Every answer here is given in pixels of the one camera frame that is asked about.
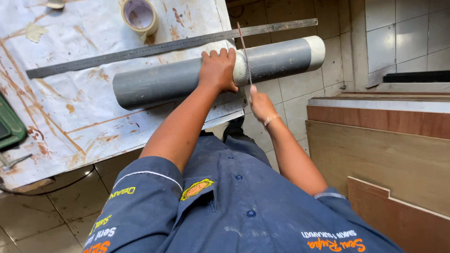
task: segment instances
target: steel ruler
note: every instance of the steel ruler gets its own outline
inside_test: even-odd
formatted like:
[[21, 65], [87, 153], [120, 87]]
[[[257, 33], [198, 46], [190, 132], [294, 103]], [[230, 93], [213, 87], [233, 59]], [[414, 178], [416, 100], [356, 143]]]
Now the steel ruler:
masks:
[[[241, 29], [242, 36], [266, 33], [266, 32], [276, 32], [300, 27], [316, 26], [318, 21], [316, 18], [297, 20], [290, 22], [282, 22], [254, 27], [245, 27]], [[42, 68], [35, 68], [27, 70], [28, 78], [43, 78], [56, 74], [65, 73], [68, 71], [76, 71], [85, 68], [92, 68], [102, 64], [113, 63], [123, 60], [129, 60], [137, 57], [144, 57], [164, 52], [169, 52], [177, 49], [184, 49], [192, 46], [203, 45], [206, 43], [217, 42], [222, 40], [239, 38], [238, 29], [217, 32], [212, 34], [201, 35], [197, 37], [191, 37], [186, 39], [181, 39], [177, 41], [164, 42], [157, 45], [150, 45], [145, 47], [140, 47], [131, 50], [125, 50], [121, 52], [116, 52], [112, 54], [105, 54], [94, 56], [82, 60], [72, 61], [68, 63], [61, 63], [56, 65], [51, 65]]]

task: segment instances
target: navy blue work shirt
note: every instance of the navy blue work shirt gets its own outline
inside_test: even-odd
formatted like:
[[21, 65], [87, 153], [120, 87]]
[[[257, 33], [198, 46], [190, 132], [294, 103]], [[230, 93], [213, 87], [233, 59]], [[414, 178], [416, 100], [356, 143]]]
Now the navy blue work shirt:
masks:
[[183, 175], [144, 157], [118, 175], [83, 253], [403, 252], [335, 189], [310, 196], [255, 144], [202, 136]]

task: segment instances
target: gray pvc pipe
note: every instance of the gray pvc pipe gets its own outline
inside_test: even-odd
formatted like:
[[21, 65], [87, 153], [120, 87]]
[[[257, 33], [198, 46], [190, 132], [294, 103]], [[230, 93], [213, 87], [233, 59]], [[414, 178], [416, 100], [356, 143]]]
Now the gray pvc pipe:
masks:
[[[283, 41], [247, 49], [252, 82], [258, 83], [313, 71], [322, 66], [325, 45], [318, 36]], [[202, 58], [119, 73], [112, 86], [117, 102], [127, 110], [146, 108], [188, 96], [198, 84]], [[249, 84], [247, 61], [236, 51], [233, 81]]]

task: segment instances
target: workbench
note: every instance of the workbench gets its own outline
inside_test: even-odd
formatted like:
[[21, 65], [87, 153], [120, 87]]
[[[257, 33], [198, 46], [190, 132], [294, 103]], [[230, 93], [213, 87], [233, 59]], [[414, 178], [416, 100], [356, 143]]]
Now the workbench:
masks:
[[[50, 9], [46, 2], [0, 1], [0, 89], [28, 131], [19, 146], [3, 155], [14, 160], [32, 154], [10, 171], [1, 171], [10, 189], [143, 147], [182, 102], [127, 111], [113, 93], [116, 73], [234, 47], [233, 41], [220, 41], [30, 80], [25, 70], [231, 30], [225, 0], [152, 0], [159, 27], [145, 42], [122, 20], [121, 0], [65, 0], [62, 10]], [[48, 30], [37, 43], [25, 37], [29, 22]], [[242, 116], [244, 98], [221, 94], [204, 128]]]

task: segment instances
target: masking tape roll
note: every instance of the masking tape roll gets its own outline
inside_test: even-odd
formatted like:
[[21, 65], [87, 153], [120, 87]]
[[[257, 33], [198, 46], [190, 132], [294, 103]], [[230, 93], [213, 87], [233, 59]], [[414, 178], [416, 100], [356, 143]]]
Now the masking tape roll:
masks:
[[158, 16], [149, 0], [125, 0], [122, 18], [127, 26], [141, 35], [142, 41], [158, 29]]

